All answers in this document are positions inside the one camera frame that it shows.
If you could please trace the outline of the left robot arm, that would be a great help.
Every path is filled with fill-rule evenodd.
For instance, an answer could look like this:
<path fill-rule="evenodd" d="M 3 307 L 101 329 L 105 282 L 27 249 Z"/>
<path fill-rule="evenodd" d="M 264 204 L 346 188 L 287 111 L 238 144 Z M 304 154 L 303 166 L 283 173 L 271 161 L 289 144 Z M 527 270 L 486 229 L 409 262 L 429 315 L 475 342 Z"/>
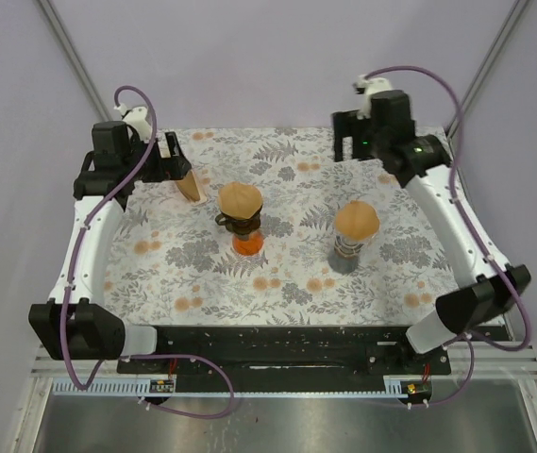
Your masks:
<path fill-rule="evenodd" d="M 59 278 L 45 303 L 34 304 L 28 322 L 57 361 L 116 360 L 138 355 L 149 372 L 171 360 L 168 346 L 151 326 L 127 325 L 104 307 L 105 273 L 117 227 L 136 182 L 177 181 L 192 172 L 175 132 L 166 146 L 148 149 L 143 134 L 123 121 L 92 128 L 92 151 L 74 182 L 75 220 Z"/>

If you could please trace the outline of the brown paper coffee filter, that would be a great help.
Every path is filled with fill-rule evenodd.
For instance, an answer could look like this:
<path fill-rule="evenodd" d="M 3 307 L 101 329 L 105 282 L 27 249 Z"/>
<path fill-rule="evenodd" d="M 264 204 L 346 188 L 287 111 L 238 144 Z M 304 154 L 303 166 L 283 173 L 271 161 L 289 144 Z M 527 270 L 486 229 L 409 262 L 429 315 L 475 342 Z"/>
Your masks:
<path fill-rule="evenodd" d="M 360 200 L 353 200 L 347 203 L 338 211 L 335 217 L 335 222 L 343 221 L 357 225 L 375 222 L 376 220 L 379 220 L 379 218 L 375 208 Z"/>

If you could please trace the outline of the dark green dripper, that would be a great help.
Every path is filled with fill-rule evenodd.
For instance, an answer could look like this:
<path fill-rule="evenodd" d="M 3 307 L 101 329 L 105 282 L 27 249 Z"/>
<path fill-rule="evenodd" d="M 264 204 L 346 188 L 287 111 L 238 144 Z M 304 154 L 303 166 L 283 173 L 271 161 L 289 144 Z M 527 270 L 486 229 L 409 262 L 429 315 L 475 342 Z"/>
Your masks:
<path fill-rule="evenodd" d="M 217 226 L 224 227 L 234 235 L 247 236 L 260 229 L 260 214 L 261 210 L 258 210 L 250 218 L 237 219 L 221 212 L 214 221 Z"/>

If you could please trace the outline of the glass coffee carafe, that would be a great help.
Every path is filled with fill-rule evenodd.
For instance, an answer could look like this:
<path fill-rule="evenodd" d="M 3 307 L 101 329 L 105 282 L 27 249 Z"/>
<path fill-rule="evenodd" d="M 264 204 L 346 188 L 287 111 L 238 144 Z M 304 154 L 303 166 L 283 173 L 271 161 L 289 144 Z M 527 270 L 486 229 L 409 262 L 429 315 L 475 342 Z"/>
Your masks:
<path fill-rule="evenodd" d="M 341 275 L 351 274 L 358 268 L 362 248 L 361 242 L 337 236 L 327 257 L 330 268 Z"/>

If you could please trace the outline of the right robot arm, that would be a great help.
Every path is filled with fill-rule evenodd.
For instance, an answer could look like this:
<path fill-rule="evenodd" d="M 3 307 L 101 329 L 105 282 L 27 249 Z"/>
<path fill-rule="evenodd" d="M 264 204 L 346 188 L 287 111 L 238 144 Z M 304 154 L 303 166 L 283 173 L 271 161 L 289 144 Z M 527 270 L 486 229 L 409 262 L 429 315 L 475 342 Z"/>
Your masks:
<path fill-rule="evenodd" d="M 332 113 L 335 161 L 344 158 L 344 139 L 352 140 L 354 159 L 377 159 L 426 215 L 441 242 L 459 286 L 437 298 L 435 309 L 406 331 L 395 351 L 406 373 L 428 364 L 429 352 L 507 313 L 527 288 L 526 265 L 513 266 L 491 243 L 455 183 L 453 162 L 434 135 L 419 136 L 410 97 L 400 90 L 368 95 L 370 111 Z"/>

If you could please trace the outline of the glass of orange liquid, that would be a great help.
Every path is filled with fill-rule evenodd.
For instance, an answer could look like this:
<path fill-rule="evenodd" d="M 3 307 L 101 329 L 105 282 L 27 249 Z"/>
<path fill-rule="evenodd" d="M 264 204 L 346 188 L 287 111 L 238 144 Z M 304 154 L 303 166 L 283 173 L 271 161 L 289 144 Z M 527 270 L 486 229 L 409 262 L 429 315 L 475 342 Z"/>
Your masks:
<path fill-rule="evenodd" d="M 259 230 L 253 231 L 246 236 L 234 235 L 232 237 L 234 251 L 242 256 L 250 257 L 259 254 L 263 244 L 263 235 Z"/>

